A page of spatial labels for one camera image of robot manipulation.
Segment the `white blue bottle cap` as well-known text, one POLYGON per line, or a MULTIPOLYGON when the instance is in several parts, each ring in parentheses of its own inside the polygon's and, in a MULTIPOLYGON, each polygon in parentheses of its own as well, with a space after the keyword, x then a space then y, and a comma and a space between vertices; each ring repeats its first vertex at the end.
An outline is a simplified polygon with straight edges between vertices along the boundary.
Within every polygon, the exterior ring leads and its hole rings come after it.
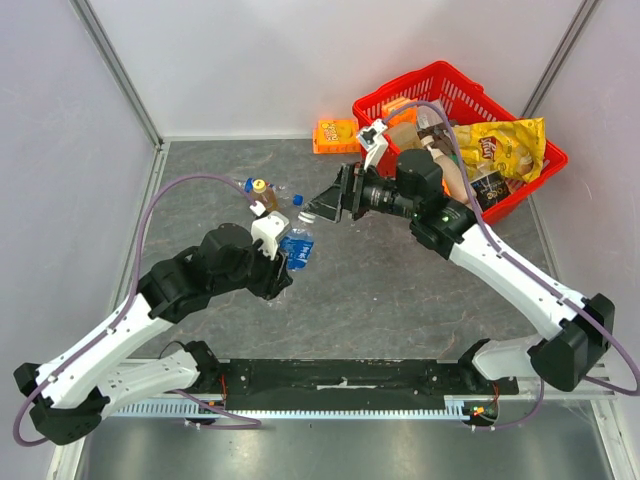
POLYGON ((314 214, 312 214, 312 213, 305 212, 305 211, 301 211, 301 212, 298 214, 298 219, 299 219, 300 221, 302 221, 302 222, 312 224, 312 223, 314 223, 314 222, 315 222, 315 220, 316 220, 316 216, 315 216, 314 214))

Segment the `blue Pocari Sweat bottle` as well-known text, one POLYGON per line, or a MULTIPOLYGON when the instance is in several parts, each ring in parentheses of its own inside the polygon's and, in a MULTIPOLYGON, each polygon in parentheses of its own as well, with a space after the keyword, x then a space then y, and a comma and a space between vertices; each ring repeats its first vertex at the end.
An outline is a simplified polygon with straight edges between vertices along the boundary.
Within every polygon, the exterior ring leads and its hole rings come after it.
POLYGON ((311 257, 314 238, 308 229, 290 230, 280 241, 281 250, 287 255, 287 268, 290 271, 304 269, 311 257))

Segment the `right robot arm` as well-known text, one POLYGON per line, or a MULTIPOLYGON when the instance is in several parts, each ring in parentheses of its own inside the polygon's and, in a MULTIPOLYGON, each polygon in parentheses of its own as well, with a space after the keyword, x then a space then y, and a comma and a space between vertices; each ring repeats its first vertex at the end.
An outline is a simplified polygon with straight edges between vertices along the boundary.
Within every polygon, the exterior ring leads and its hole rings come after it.
POLYGON ((469 207, 446 194, 441 166, 423 149, 402 152, 392 178, 359 162, 342 165, 303 210, 334 223, 369 211, 407 218, 419 244, 476 275, 526 317, 535 334, 480 340, 467 351, 469 362, 457 377, 469 393, 483 392, 494 380, 532 376, 571 392, 610 347, 599 330, 612 330, 613 303, 565 287, 494 236, 469 207))

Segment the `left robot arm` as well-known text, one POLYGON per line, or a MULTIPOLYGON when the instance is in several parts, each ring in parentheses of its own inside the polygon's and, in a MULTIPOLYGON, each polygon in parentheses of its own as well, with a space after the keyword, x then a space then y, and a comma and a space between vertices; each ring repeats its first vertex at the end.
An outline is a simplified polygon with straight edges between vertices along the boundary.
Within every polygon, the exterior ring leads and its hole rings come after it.
POLYGON ((264 300, 292 283, 281 239, 289 221, 271 213, 249 229, 225 223, 198 245, 156 263, 125 302, 82 340, 43 364, 24 363, 14 379, 43 441, 73 443, 121 408, 156 394, 193 387, 216 388, 220 363, 203 341, 130 371, 120 363, 150 339, 169 330, 212 298, 247 290, 264 300))

